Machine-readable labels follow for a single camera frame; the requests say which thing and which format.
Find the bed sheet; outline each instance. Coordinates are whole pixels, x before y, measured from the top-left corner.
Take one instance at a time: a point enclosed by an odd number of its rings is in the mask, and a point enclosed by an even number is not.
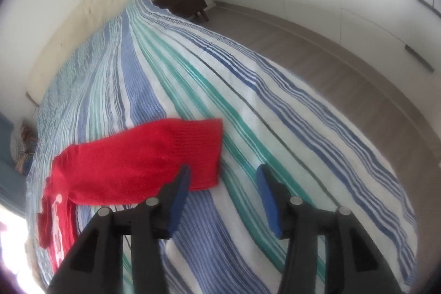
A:
[[[416,271],[416,222],[391,166],[332,105],[287,70],[240,44],[133,0],[80,46],[47,90],[28,176],[27,219],[46,282],[35,214],[54,156],[161,118],[222,118],[219,186],[191,193],[173,238],[160,244],[171,293],[276,293],[287,241],[270,232],[255,179],[261,163],[314,206],[349,207],[403,291]],[[115,205],[114,210],[131,205]],[[79,206],[80,232],[98,210]],[[324,290],[318,241],[316,291]],[[133,292],[130,237],[123,283]]]

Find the floor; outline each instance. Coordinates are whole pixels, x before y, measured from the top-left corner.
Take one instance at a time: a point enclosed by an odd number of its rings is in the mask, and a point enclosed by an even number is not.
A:
[[[299,76],[389,160],[417,216],[418,274],[412,288],[417,292],[441,258],[441,169],[415,124],[366,77],[298,34],[223,6],[210,9],[207,16],[207,23],[195,21]]]

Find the cabinet handle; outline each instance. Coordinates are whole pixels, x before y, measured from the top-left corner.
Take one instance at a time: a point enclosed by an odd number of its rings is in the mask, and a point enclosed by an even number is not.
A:
[[[413,56],[416,60],[418,60],[418,62],[419,62],[422,66],[424,66],[428,71],[430,71],[430,72],[434,72],[434,71],[435,71],[435,69],[432,68],[432,66],[427,62],[427,60],[424,59],[424,58],[423,58],[420,54],[418,54],[415,50],[413,50],[410,46],[408,46],[408,45],[406,44],[405,48],[406,48],[406,50],[409,52],[409,54],[410,54],[411,56]]]
[[[440,11],[438,11],[438,9],[434,8],[433,6],[431,6],[425,0],[418,0],[418,2],[420,2],[423,6],[429,8],[432,12],[434,12],[437,16],[439,16],[441,18],[441,13],[440,13]]]

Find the wooden nightstand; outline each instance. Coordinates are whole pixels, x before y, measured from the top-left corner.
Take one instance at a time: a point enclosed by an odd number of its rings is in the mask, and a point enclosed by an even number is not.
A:
[[[153,4],[160,8],[167,8],[178,17],[188,18],[192,15],[198,16],[198,12],[205,21],[208,17],[204,12],[207,7],[205,0],[152,0]]]

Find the blue curtain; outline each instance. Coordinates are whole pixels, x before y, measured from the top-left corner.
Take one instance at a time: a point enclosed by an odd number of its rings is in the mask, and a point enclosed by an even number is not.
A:
[[[15,170],[10,156],[12,123],[0,113],[0,205],[25,216],[26,178]]]

